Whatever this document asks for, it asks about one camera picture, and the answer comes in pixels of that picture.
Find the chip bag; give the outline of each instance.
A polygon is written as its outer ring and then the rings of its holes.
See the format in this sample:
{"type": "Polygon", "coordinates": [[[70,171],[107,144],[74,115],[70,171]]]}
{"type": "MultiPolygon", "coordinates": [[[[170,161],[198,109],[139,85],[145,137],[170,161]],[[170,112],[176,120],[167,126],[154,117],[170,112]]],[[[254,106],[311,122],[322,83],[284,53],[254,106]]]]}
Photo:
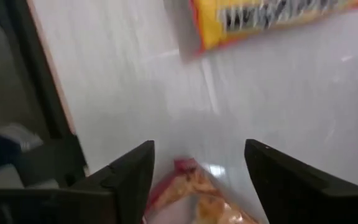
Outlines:
{"type": "Polygon", "coordinates": [[[305,24],[358,7],[358,0],[190,0],[201,52],[264,30],[305,24]]]}
{"type": "Polygon", "coordinates": [[[151,191],[144,224],[256,224],[227,200],[194,159],[175,161],[175,170],[151,191]]]}

